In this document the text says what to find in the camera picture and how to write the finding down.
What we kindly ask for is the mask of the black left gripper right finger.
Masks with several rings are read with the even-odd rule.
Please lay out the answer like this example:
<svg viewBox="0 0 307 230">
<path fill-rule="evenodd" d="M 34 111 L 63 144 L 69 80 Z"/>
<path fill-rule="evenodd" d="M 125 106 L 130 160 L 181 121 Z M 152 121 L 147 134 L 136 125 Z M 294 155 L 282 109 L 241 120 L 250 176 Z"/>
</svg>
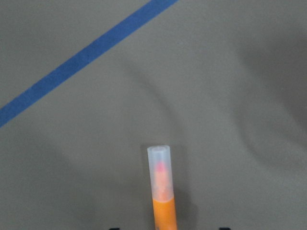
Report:
<svg viewBox="0 0 307 230">
<path fill-rule="evenodd" d="M 219 230 L 231 230 L 231 228 L 228 228 L 228 227 L 220 227 Z"/>
</svg>

